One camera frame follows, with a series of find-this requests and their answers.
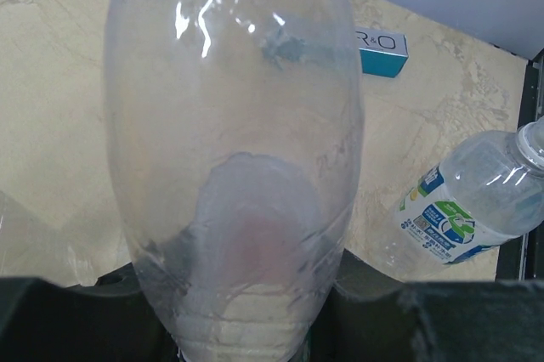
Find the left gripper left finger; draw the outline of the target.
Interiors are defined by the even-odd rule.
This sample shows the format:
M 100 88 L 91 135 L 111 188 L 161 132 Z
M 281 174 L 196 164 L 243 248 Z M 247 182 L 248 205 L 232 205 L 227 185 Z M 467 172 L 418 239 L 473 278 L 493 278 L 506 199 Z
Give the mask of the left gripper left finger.
M 94 286 L 2 278 L 1 359 L 178 361 L 180 354 L 128 263 Z

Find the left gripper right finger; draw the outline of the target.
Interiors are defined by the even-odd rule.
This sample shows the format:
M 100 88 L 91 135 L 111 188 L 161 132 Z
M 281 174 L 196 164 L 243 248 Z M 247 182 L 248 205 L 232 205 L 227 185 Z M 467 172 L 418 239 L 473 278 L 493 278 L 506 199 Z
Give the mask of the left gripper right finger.
M 543 283 L 401 283 L 343 253 L 312 361 L 541 361 Z

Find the clear labelled bottle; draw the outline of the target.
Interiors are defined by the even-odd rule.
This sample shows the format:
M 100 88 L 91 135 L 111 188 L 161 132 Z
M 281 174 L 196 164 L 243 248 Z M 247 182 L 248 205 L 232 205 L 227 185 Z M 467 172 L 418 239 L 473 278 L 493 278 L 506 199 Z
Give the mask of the clear labelled bottle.
M 391 219 L 387 259 L 414 269 L 462 263 L 535 229 L 543 221 L 543 121 L 464 140 Z

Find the clear bottle with red ring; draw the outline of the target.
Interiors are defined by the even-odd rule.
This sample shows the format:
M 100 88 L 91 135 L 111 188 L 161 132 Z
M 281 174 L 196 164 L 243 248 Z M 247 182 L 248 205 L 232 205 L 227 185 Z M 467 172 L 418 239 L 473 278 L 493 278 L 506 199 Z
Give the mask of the clear bottle with red ring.
M 364 113 L 349 0 L 110 0 L 110 175 L 187 361 L 287 361 L 331 290 Z

